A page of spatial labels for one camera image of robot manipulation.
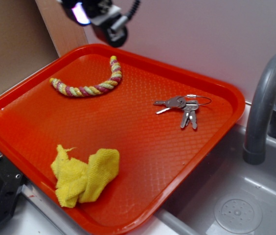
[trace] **braided rope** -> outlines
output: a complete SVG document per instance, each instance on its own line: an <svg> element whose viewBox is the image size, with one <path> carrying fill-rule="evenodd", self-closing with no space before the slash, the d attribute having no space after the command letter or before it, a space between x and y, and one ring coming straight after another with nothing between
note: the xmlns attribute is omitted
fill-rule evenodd
<svg viewBox="0 0 276 235"><path fill-rule="evenodd" d="M70 87L65 85L60 79L57 78L51 78L50 83L58 92L66 96L86 97L104 94L117 86L122 79L121 67L117 61L116 56L112 56L110 58L110 67L112 72L111 77L107 81L100 83L99 85L79 88Z"/></svg>

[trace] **sink basin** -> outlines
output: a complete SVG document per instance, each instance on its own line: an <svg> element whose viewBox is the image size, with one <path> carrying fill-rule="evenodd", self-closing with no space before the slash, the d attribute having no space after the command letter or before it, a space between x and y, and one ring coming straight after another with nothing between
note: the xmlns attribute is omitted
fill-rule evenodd
<svg viewBox="0 0 276 235"><path fill-rule="evenodd" d="M176 231L182 226L180 234L276 235L276 140L267 139L264 163L250 165L242 157L244 135L244 127L234 126L158 217ZM165 211L171 216L163 216Z"/></svg>

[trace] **drain strainer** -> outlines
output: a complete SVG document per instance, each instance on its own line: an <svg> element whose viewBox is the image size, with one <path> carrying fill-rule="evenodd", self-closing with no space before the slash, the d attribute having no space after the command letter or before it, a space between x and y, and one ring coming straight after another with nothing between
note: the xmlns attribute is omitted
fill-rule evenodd
<svg viewBox="0 0 276 235"><path fill-rule="evenodd" d="M260 206L240 193L222 197L215 205L214 215L223 229L234 234L250 233L262 221Z"/></svg>

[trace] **key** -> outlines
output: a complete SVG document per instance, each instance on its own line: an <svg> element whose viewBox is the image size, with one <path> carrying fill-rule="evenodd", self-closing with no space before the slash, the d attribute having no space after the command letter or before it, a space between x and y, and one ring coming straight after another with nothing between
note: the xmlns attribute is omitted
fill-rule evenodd
<svg viewBox="0 0 276 235"><path fill-rule="evenodd" d="M167 110L170 110L172 108L183 108L186 106L186 100L183 96L176 96L174 98L170 98L168 100L157 100L156 102L154 102L153 105L165 105L166 108L162 109L160 111L157 111L156 114L161 114Z"/></svg>
<svg viewBox="0 0 276 235"><path fill-rule="evenodd" d="M197 117L196 110L199 108L197 100L191 100L186 102L186 106L182 108L184 111L183 119L181 122L181 128L185 128L189 121L192 124L193 129L197 129Z"/></svg>

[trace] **yellow rag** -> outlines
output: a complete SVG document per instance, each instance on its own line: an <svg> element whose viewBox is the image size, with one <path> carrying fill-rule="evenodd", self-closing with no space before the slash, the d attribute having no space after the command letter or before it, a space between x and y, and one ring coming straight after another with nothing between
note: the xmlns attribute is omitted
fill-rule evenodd
<svg viewBox="0 0 276 235"><path fill-rule="evenodd" d="M69 159L67 152L60 144L58 154L51 164L57 178L55 194L62 207L73 208L79 203L94 202L104 187L118 175L119 152L116 149L100 148L96 154L89 156L88 164Z"/></svg>

